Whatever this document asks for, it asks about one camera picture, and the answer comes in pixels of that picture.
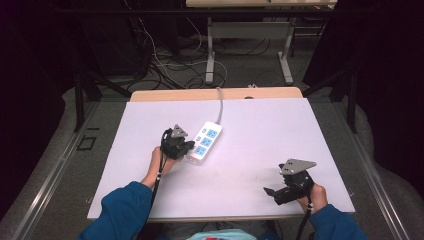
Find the black curtain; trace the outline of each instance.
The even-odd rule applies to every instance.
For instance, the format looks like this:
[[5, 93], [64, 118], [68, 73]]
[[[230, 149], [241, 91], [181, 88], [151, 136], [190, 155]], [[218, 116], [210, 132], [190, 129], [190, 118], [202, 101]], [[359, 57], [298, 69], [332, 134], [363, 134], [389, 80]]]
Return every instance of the black curtain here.
[[[336, 8], [365, 9], [375, 3], [340, 0]], [[378, 3], [382, 11], [377, 18], [330, 20], [304, 82], [314, 86], [342, 69], [357, 56], [358, 40], [372, 31], [370, 51], [359, 61], [358, 104], [372, 128], [374, 158], [424, 197], [424, 4]]]
[[37, 165], [73, 86], [61, 41], [37, 1], [0, 4], [0, 216]]

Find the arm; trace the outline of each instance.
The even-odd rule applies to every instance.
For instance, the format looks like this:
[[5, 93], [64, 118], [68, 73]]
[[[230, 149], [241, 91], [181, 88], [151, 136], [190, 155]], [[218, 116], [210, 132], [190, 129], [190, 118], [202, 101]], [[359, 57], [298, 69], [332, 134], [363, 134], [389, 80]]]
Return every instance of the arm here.
[[[309, 221], [315, 229], [314, 240], [321, 239], [368, 239], [355, 220], [348, 213], [328, 204], [325, 188], [315, 184], [311, 191], [314, 209]], [[303, 210], [306, 210], [308, 199], [298, 199]]]
[[[150, 213], [161, 154], [159, 147], [153, 150], [149, 170], [141, 182], [131, 182], [102, 199], [99, 218], [85, 228], [78, 239], [131, 239], [141, 230]], [[162, 175], [174, 164], [175, 160], [168, 159]]]

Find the hand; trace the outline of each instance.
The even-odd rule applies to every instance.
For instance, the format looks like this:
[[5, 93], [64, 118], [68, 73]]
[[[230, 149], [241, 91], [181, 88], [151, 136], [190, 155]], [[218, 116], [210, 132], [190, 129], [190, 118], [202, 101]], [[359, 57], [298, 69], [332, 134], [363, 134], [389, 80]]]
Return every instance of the hand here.
[[[318, 184], [314, 184], [311, 190], [311, 201], [314, 205], [314, 208], [311, 212], [311, 214], [314, 214], [321, 210], [321, 208], [327, 206], [327, 193], [325, 191], [325, 188], [323, 186], [320, 186]], [[308, 208], [308, 198], [303, 197], [300, 199], [297, 199], [297, 202], [299, 202], [300, 206], [302, 207], [303, 211], [306, 212], [306, 209]]]
[[[146, 185], [149, 188], [153, 188], [155, 186], [156, 177], [158, 175], [159, 167], [160, 167], [160, 158], [162, 154], [163, 153], [160, 150], [160, 147], [155, 147], [155, 149], [153, 149], [149, 170], [147, 171], [147, 174], [143, 178], [143, 180], [141, 180], [141, 183]], [[174, 166], [174, 164], [177, 162], [176, 160], [168, 158], [165, 155], [163, 156], [163, 160], [164, 162], [166, 160], [166, 162], [162, 170], [162, 176], [166, 175]]]

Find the power strip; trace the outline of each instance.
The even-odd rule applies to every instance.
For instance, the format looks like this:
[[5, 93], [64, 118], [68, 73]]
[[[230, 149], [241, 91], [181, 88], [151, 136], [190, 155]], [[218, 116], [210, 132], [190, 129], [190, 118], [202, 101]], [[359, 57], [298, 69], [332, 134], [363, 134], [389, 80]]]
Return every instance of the power strip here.
[[221, 136], [222, 126], [213, 122], [206, 122], [194, 138], [194, 147], [186, 158], [191, 163], [202, 163], [208, 156], [215, 142]]

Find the person's right hand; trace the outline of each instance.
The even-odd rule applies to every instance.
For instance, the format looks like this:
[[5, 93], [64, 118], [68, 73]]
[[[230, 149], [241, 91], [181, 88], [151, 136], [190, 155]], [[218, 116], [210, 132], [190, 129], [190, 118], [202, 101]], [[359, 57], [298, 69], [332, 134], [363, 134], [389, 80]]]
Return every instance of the person's right hand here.
[[[311, 214], [318, 212], [319, 210], [321, 210], [321, 208], [328, 205], [327, 193], [323, 186], [318, 185], [316, 183], [314, 184], [311, 190], [311, 201], [314, 205], [314, 208], [312, 209]], [[303, 198], [297, 199], [297, 202], [299, 202], [303, 211], [306, 212], [306, 209], [308, 208], [308, 198], [303, 197]]]

